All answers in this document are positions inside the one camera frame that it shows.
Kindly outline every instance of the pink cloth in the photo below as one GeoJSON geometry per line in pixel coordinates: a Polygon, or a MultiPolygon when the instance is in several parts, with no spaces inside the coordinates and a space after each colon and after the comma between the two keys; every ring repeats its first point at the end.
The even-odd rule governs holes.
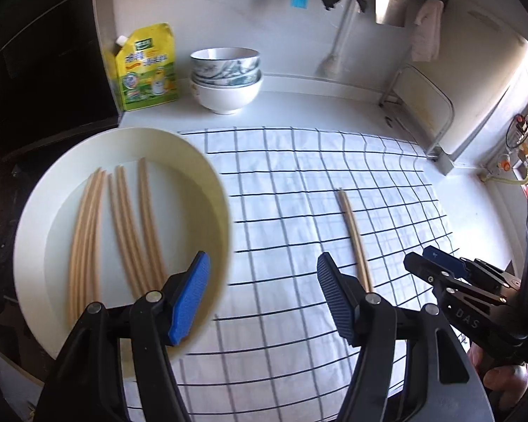
{"type": "Polygon", "coordinates": [[[418,11],[414,23],[411,57],[414,62],[438,59],[440,52],[440,21],[444,4],[440,0],[426,0],[418,11]]]}

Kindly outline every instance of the yellow hose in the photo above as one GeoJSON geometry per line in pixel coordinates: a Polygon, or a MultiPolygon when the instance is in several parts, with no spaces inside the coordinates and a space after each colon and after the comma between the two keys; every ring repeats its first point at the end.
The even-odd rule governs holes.
{"type": "Polygon", "coordinates": [[[497,182],[503,182],[505,184],[512,184],[513,186],[525,186],[528,184],[528,167],[526,177],[523,180],[505,179],[497,176],[491,176],[487,180],[496,180],[497,182]]]}

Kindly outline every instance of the screw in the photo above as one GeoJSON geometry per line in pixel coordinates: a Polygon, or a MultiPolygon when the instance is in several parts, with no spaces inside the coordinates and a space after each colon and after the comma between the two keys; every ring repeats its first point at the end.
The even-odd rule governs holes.
{"type": "Polygon", "coordinates": [[[152,292],[149,292],[145,298],[149,303],[156,303],[157,301],[161,301],[162,294],[158,290],[153,290],[152,292]]]}
{"type": "Polygon", "coordinates": [[[366,301],[369,304],[379,304],[381,303],[381,297],[378,294],[367,294],[366,301]]]}
{"type": "Polygon", "coordinates": [[[88,311],[90,314],[97,314],[98,312],[100,312],[100,309],[102,309],[102,304],[98,303],[97,301],[94,301],[93,303],[90,303],[88,305],[86,311],[88,311]]]}
{"type": "Polygon", "coordinates": [[[434,303],[427,303],[425,305],[425,311],[430,315],[438,315],[440,309],[434,303]]]}

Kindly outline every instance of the stack of bowls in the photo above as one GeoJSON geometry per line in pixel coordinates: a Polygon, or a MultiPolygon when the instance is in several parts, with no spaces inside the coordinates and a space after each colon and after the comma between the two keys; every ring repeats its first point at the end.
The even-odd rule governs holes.
{"type": "Polygon", "coordinates": [[[190,89],[215,114],[233,114],[248,105],[262,85],[260,53],[243,47],[214,47],[191,56],[190,89]]]}

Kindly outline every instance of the yellow pouch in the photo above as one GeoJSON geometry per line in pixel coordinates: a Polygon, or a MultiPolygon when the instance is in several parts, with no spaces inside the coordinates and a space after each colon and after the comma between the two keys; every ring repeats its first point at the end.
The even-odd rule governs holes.
{"type": "Polygon", "coordinates": [[[135,30],[115,58],[125,111],[178,98],[174,37],[168,24],[135,30]]]}

